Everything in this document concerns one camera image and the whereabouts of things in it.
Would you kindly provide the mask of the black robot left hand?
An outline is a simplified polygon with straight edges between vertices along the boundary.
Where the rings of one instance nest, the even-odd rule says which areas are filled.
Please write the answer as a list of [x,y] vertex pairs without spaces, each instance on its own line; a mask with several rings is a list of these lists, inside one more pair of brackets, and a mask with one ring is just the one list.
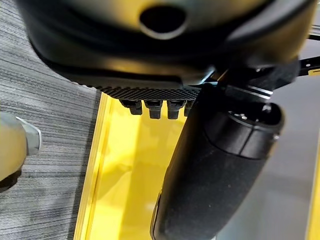
[[153,212],[155,240],[210,240],[262,171],[298,75],[314,0],[19,0],[53,71],[133,115],[187,117]]

